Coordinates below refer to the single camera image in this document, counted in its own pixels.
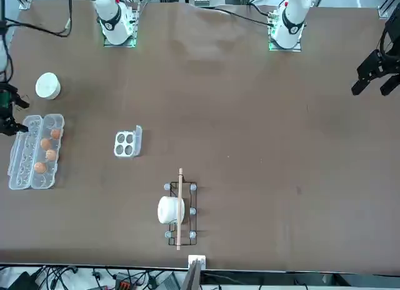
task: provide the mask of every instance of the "metal rack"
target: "metal rack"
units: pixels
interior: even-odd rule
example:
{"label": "metal rack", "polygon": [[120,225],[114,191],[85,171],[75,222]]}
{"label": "metal rack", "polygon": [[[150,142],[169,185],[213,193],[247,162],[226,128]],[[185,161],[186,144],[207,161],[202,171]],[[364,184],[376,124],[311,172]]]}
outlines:
{"label": "metal rack", "polygon": [[[187,232],[187,237],[182,237],[182,240],[186,240],[186,242],[181,243],[181,246],[190,246],[190,245],[196,245],[198,243],[197,240],[197,233],[198,233],[198,212],[197,212],[197,204],[198,204],[198,191],[197,191],[197,183],[193,181],[187,181],[185,180],[185,177],[182,177],[182,183],[183,185],[188,185],[189,186],[189,193],[190,193],[190,208],[194,208],[196,210],[195,214],[190,214],[190,209],[189,209],[189,231]],[[169,196],[170,197],[178,197],[178,195],[174,192],[174,190],[178,190],[178,182],[170,182],[169,185],[170,190],[169,190]],[[196,190],[191,190],[191,186],[195,185]],[[174,223],[169,224],[169,232],[172,233],[172,237],[168,238],[168,245],[173,245],[176,246],[176,225]],[[195,237],[191,238],[190,233],[195,232]]]}

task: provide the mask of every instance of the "brown egg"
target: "brown egg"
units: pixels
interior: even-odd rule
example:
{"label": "brown egg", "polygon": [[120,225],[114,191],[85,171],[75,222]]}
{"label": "brown egg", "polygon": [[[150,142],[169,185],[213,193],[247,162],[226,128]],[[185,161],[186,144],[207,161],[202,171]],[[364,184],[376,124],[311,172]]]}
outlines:
{"label": "brown egg", "polygon": [[47,151],[48,149],[51,149],[51,141],[49,139],[43,138],[40,141],[40,146]]}
{"label": "brown egg", "polygon": [[50,135],[53,139],[58,140],[58,139],[60,139],[61,130],[60,129],[52,129]]}
{"label": "brown egg", "polygon": [[34,168],[35,168],[35,171],[36,171],[37,173],[42,174],[42,173],[45,173],[45,172],[46,172],[46,164],[44,164],[44,163],[42,163],[42,162],[37,162],[37,163],[35,164]]}
{"label": "brown egg", "polygon": [[57,152],[53,149],[46,151],[46,159],[49,161],[55,161],[57,158]]}

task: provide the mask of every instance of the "small plastic tray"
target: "small plastic tray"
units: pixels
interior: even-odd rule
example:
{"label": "small plastic tray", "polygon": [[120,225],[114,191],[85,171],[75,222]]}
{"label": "small plastic tray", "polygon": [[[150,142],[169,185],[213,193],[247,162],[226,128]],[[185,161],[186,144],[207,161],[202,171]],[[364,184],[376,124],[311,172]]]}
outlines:
{"label": "small plastic tray", "polygon": [[[28,132],[17,133],[11,149],[8,169],[9,187],[12,190],[47,189],[54,185],[57,172],[57,161],[63,136],[64,118],[61,114],[48,114],[44,118],[39,115],[27,116],[22,122],[28,127]],[[51,137],[53,129],[60,129],[59,139]],[[46,151],[40,146],[40,141],[47,138],[51,149],[56,151],[56,159],[46,159]],[[46,172],[39,174],[34,170],[37,162],[45,163]]]}
{"label": "small plastic tray", "polygon": [[135,131],[119,131],[115,136],[114,154],[119,158],[136,157],[142,146],[142,127]]}

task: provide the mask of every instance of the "brown table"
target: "brown table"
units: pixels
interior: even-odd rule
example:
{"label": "brown table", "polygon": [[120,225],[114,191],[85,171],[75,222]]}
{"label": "brown table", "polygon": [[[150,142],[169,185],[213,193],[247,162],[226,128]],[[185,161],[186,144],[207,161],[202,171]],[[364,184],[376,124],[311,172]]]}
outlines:
{"label": "brown table", "polygon": [[[245,6],[237,12],[262,19]],[[59,30],[65,1],[34,1],[20,20]],[[0,138],[0,260],[208,268],[400,271],[400,96],[356,68],[384,22],[373,9],[314,8],[303,52],[269,52],[266,28],[185,4],[149,4],[136,49],[101,45],[95,13],[74,1],[67,39],[18,29],[15,77],[31,107],[66,120],[53,189],[11,191],[13,137]],[[62,84],[38,99],[47,71]],[[142,156],[114,137],[143,126]],[[163,184],[199,184],[198,244],[177,252],[156,208]]]}

